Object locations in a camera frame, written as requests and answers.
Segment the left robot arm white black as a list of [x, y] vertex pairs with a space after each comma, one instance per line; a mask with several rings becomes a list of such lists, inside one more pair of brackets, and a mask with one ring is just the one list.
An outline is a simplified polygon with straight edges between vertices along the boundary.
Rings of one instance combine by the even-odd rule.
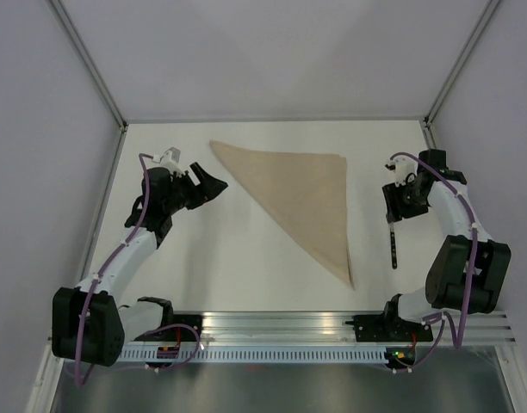
[[75, 287], [61, 287], [53, 295], [53, 354], [110, 367], [128, 342], [144, 336], [159, 341], [171, 338], [176, 320], [168, 299], [141, 297], [125, 307], [119, 302], [140, 267], [168, 236], [173, 215], [209, 203], [227, 187], [198, 163], [192, 163], [188, 171], [173, 162], [144, 167], [141, 194], [133, 203], [115, 249], [98, 270]]

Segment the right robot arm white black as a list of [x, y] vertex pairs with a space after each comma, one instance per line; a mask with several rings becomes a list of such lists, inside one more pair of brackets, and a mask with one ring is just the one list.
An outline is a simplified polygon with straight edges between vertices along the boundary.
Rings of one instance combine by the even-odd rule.
[[412, 320], [440, 311], [454, 311], [461, 319], [492, 312], [512, 258], [505, 243], [485, 230], [468, 193], [466, 176], [447, 165], [445, 151], [426, 150], [417, 156], [393, 154], [386, 167], [394, 181], [383, 186], [386, 220], [394, 225], [433, 211], [444, 236], [425, 284], [393, 299], [397, 310], [381, 318], [383, 334], [399, 340], [412, 329]]

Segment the beige cloth napkin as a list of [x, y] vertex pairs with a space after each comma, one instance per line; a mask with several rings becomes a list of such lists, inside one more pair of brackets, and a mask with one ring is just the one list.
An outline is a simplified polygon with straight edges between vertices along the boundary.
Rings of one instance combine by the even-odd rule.
[[338, 154], [209, 146], [223, 167], [316, 262], [350, 288], [347, 160]]

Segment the silver fork black handle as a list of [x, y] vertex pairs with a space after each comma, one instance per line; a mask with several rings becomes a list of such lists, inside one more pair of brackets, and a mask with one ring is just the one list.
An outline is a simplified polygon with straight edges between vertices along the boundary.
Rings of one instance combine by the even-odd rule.
[[390, 239], [391, 265], [392, 265], [392, 269], [397, 269], [398, 258], [397, 258], [397, 246], [396, 246], [394, 223], [388, 223], [388, 229], [389, 229], [389, 239]]

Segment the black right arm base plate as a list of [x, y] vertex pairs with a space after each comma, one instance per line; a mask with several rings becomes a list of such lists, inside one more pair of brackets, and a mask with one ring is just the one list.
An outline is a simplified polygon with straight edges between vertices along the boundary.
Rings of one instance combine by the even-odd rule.
[[346, 322], [354, 332], [357, 342], [432, 342], [431, 328], [425, 325], [402, 320], [389, 319], [384, 314], [355, 315]]

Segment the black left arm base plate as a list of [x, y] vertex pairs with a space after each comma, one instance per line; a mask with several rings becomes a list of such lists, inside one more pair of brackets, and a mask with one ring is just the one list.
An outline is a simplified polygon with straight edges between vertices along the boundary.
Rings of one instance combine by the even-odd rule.
[[[202, 332], [202, 315], [194, 313], [175, 314], [168, 321], [164, 322], [164, 326], [171, 324], [185, 324], [198, 334]], [[158, 334], [158, 338], [162, 342], [195, 342], [194, 333], [186, 327], [174, 327], [164, 330]]]

